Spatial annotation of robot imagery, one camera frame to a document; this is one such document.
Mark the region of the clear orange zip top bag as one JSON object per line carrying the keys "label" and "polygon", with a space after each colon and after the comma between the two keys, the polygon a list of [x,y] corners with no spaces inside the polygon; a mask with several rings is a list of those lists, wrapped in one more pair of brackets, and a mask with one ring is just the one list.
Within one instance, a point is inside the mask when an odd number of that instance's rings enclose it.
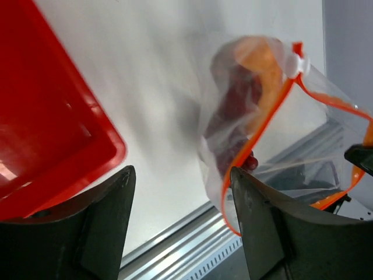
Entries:
{"label": "clear orange zip top bag", "polygon": [[267,40],[283,73],[283,87],[275,106],[231,162],[224,176],[204,137],[217,110],[219,93],[212,71],[224,77],[240,65],[234,59],[239,39],[220,43],[207,61],[203,75],[203,102],[199,119],[199,147],[203,181],[208,198],[228,228],[240,233],[230,172],[241,167],[253,151],[258,167],[248,172],[281,193],[324,210],[352,190],[364,177],[353,177],[353,165],[344,158],[354,144],[372,146],[372,114],[355,104],[309,61],[302,43]]}

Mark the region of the dark red grape bunch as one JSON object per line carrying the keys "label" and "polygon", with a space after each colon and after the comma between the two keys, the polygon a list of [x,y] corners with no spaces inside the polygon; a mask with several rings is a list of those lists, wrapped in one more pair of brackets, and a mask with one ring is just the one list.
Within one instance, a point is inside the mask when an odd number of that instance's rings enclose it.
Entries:
{"label": "dark red grape bunch", "polygon": [[254,156],[253,151],[248,155],[248,157],[245,159],[241,167],[246,170],[247,172],[252,172],[258,167],[258,160]]}

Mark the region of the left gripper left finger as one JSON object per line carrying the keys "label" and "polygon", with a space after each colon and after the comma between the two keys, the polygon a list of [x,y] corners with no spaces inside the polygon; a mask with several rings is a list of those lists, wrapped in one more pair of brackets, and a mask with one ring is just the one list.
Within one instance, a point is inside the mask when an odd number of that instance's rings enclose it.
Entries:
{"label": "left gripper left finger", "polygon": [[117,279],[135,184],[126,166],[61,204],[1,222],[1,279]]}

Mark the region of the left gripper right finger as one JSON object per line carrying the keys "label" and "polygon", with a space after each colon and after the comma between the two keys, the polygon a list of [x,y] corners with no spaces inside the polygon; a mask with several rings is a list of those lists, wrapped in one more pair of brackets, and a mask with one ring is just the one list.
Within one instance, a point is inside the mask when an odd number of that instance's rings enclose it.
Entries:
{"label": "left gripper right finger", "polygon": [[231,188],[251,279],[371,279],[372,222],[311,206],[243,169]]}

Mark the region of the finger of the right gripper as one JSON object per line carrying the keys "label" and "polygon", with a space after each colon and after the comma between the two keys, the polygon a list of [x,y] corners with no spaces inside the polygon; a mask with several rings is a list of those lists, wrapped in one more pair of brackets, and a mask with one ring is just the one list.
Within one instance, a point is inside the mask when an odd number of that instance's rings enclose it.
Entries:
{"label": "finger of the right gripper", "polygon": [[365,173],[372,176],[372,146],[354,144],[345,151],[344,158],[353,165],[353,177],[361,177]]}

